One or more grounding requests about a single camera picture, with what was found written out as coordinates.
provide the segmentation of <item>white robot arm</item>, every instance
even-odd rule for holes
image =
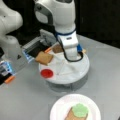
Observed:
[[[2,47],[5,58],[14,63],[15,71],[26,61],[18,40],[6,34],[17,30],[23,24],[21,15],[8,8],[3,0],[0,0],[0,47]]]
[[[74,0],[35,0],[35,15],[40,22],[55,26],[56,38],[64,49],[66,59],[77,61],[79,42]]]

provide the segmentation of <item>table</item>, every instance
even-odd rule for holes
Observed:
[[[90,97],[102,120],[120,116],[120,49],[78,36],[90,60],[86,84],[75,93]],[[60,96],[51,94],[39,75],[38,63],[23,68],[10,84],[0,86],[0,120],[49,120],[52,105]]]

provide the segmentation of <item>red object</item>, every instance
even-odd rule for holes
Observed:
[[[44,78],[51,78],[53,76],[53,71],[50,69],[44,69],[41,71],[41,76]]]

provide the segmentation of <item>tan food item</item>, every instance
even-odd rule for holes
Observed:
[[[86,53],[87,51],[85,49],[82,50],[83,53]]]
[[[53,59],[53,55],[45,52],[39,52],[35,60],[41,64],[47,65]]]
[[[62,50],[62,47],[58,44],[58,45],[55,45],[53,48],[52,48],[53,52],[54,53],[60,53],[60,52],[63,52]]]
[[[67,117],[65,118],[65,120],[87,120],[87,116],[78,118],[78,117],[74,116],[74,113],[73,113],[72,108],[71,108]]]

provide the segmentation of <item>green food item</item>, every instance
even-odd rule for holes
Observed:
[[[88,114],[88,108],[80,103],[73,106],[72,111],[73,111],[74,115],[79,118],[86,117],[86,115]]]

